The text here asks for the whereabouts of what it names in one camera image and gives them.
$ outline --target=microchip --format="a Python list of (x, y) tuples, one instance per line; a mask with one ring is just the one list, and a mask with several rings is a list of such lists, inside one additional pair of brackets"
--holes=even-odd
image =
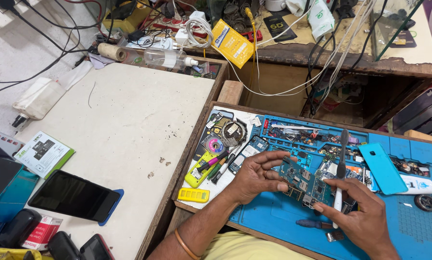
[(305, 153), (305, 152), (298, 152), (298, 157), (301, 157), (301, 158), (305, 158), (305, 157), (307, 157), (307, 154)]

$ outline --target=green screwdriver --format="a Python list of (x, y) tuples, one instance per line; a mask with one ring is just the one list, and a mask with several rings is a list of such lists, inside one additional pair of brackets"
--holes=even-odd
[(219, 160), (218, 164), (216, 164), (216, 166), (214, 166), (214, 168), (211, 170), (211, 172), (208, 174), (207, 179), (211, 179), (221, 168), (221, 166), (226, 162), (228, 156), (222, 158)]

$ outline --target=yellow phone case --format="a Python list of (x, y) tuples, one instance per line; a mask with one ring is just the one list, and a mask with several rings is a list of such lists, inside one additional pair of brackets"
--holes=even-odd
[(209, 190), (181, 188), (179, 190), (178, 199), (198, 203), (207, 203), (209, 200)]
[(196, 188), (198, 186), (200, 186), (200, 184), (203, 182), (203, 180), (205, 180), (206, 176), (208, 176), (208, 174), (211, 172), (211, 170), (214, 168), (214, 166), (216, 166), (216, 163), (214, 163), (213, 165), (211, 165), (211, 167), (207, 170), (203, 170), (201, 171), (201, 173), (199, 173), (196, 168), (200, 167), (201, 165), (209, 162), (211, 159), (213, 159), (214, 157), (217, 157), (215, 155), (210, 154), (209, 152), (206, 152), (205, 154), (203, 154), (203, 156), (201, 156), (201, 158), (198, 160), (198, 162), (190, 169), (190, 171), (185, 174), (185, 178), (184, 180), (193, 188)]

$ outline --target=thread spool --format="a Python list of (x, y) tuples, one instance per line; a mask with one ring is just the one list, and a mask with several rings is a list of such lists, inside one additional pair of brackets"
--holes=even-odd
[(206, 141), (205, 144), (206, 150), (209, 151), (212, 155), (220, 155), (226, 151), (226, 146), (222, 143), (219, 138), (210, 138)]
[(100, 55), (110, 59), (122, 62), (126, 60), (126, 50), (115, 45), (101, 43), (98, 45), (97, 50)]

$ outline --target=phone screen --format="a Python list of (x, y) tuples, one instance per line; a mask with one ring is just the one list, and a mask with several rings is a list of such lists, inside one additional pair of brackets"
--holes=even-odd
[(96, 235), (81, 247), (81, 254), (86, 260), (111, 260), (105, 246)]
[(28, 205), (102, 222), (119, 197), (117, 192), (57, 170), (33, 195)]

